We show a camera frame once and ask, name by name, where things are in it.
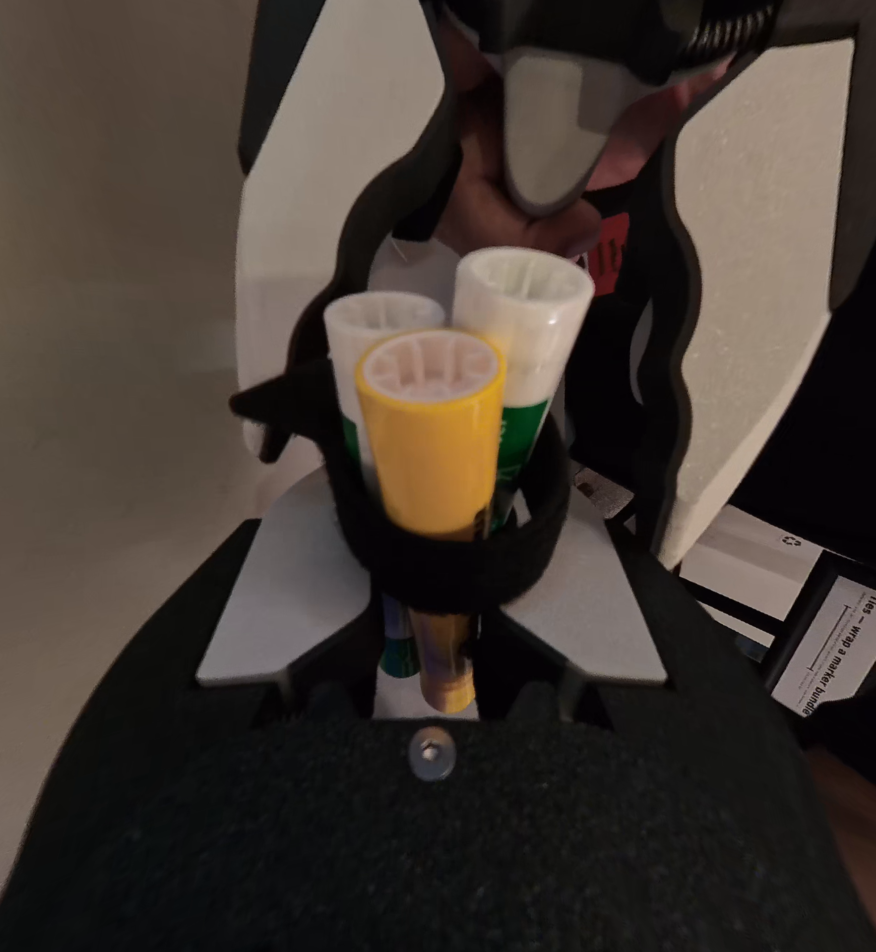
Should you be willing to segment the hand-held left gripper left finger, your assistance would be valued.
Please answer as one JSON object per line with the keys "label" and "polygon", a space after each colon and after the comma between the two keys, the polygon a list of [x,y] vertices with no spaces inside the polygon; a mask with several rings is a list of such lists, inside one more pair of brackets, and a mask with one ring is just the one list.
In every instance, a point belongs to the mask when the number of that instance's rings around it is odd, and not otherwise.
{"label": "hand-held left gripper left finger", "polygon": [[371,578],[349,550],[325,472],[265,513],[196,671],[204,687],[274,680],[354,621]]}

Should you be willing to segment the yellow marker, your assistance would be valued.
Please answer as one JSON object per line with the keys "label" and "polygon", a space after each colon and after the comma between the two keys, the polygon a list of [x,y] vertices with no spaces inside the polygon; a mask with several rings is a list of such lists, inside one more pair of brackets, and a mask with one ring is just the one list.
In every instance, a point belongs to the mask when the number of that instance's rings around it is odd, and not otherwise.
{"label": "yellow marker", "polygon": [[505,379],[484,339],[439,328],[375,344],[355,371],[384,511],[435,541],[491,533]]}

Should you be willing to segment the white printed sheet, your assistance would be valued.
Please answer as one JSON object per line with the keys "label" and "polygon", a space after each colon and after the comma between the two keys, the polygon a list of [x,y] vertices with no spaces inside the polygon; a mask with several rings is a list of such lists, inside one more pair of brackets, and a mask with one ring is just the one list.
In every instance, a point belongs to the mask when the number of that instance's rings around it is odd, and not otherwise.
{"label": "white printed sheet", "polygon": [[726,506],[678,567],[706,612],[755,662],[781,636],[823,548]]}

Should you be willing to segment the white capped green marker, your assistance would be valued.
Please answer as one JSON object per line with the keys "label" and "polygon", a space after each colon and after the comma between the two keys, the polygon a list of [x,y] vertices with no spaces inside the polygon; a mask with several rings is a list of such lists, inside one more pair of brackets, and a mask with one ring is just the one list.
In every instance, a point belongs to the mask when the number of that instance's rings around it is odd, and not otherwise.
{"label": "white capped green marker", "polygon": [[[373,346],[397,334],[444,327],[444,309],[432,299],[409,292],[361,292],[329,303],[324,313],[346,447],[359,467],[367,493],[382,506],[372,449],[360,407],[356,370]],[[407,608],[382,594],[384,650],[380,668],[397,679],[419,672],[416,643]]]}
{"label": "white capped green marker", "polygon": [[510,516],[594,292],[587,268],[529,248],[488,247],[457,265],[452,324],[491,343],[506,364],[492,531]]}

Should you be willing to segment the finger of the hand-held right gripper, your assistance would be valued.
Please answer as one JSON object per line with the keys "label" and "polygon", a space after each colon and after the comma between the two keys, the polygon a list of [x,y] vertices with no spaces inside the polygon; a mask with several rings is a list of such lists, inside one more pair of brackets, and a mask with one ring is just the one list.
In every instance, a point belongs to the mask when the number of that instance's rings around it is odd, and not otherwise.
{"label": "finger of the hand-held right gripper", "polygon": [[828,325],[854,45],[769,49],[677,135],[675,209],[701,291],[678,365],[688,446],[654,544],[668,569],[748,474]]}
{"label": "finger of the hand-held right gripper", "polygon": [[241,392],[328,352],[325,306],[396,235],[432,237],[459,172],[441,2],[258,3],[238,141]]}

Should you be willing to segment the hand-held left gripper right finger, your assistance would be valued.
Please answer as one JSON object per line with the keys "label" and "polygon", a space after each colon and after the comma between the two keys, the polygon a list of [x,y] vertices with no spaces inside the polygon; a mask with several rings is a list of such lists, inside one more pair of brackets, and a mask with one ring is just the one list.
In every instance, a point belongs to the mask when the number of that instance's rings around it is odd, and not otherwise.
{"label": "hand-held left gripper right finger", "polygon": [[503,613],[593,679],[667,681],[606,522],[575,487],[548,568]]}

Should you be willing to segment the white instruction card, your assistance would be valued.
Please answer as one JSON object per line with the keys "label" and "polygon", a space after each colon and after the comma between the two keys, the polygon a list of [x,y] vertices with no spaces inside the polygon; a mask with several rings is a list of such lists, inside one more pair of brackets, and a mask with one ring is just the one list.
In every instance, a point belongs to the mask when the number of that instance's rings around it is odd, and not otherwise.
{"label": "white instruction card", "polygon": [[770,696],[807,718],[876,687],[876,570],[822,554],[765,659]]}

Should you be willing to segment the person's right hand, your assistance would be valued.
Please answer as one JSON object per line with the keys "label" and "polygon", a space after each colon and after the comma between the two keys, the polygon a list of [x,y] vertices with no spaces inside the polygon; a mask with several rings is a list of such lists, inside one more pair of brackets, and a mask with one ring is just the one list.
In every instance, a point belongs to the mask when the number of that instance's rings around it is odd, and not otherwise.
{"label": "person's right hand", "polygon": [[[503,172],[502,80],[446,14],[439,18],[439,47],[457,95],[463,158],[436,238],[459,255],[498,245],[530,247],[565,258],[591,250],[602,219],[587,200],[540,219],[527,216],[511,201]],[[629,183],[678,124],[695,93],[693,82],[687,81],[645,97],[623,114],[587,185],[592,192],[611,192],[605,209],[626,196]]]}

